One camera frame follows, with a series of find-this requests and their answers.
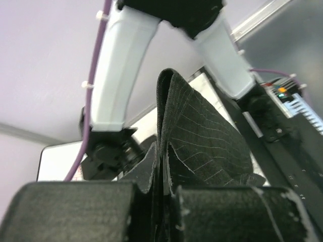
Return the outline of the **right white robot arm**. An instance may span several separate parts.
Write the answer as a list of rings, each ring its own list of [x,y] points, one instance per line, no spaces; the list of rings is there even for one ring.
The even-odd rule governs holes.
[[[78,166],[83,178],[113,180],[147,157],[125,126],[134,84],[160,22],[191,40],[218,88],[235,101],[260,90],[250,64],[232,40],[222,1],[106,1],[92,58],[83,143]],[[156,86],[156,151],[161,176],[187,171],[216,186],[266,186],[241,132],[174,69],[161,71]]]

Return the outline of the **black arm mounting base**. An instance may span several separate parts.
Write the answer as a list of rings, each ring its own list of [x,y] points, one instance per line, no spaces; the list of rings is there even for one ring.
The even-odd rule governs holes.
[[[255,84],[237,104],[250,115],[289,186],[322,228],[322,134],[305,115],[290,116],[277,96],[260,84]]]

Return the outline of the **black pinstriped long sleeve shirt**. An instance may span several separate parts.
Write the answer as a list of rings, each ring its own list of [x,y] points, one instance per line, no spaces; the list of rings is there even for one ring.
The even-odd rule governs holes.
[[[164,180],[161,234],[170,241],[170,189],[164,163],[171,146],[177,157],[207,186],[260,187],[250,149],[242,135],[175,70],[163,70],[157,81],[157,143]]]

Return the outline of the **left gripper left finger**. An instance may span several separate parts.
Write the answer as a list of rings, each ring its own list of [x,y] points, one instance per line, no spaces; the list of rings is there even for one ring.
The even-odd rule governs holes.
[[[154,241],[157,146],[120,181],[29,183],[13,197],[1,241]]]

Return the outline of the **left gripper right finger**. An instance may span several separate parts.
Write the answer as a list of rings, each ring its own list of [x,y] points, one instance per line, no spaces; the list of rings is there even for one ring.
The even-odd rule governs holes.
[[[169,146],[170,241],[322,241],[300,197],[279,187],[207,186]]]

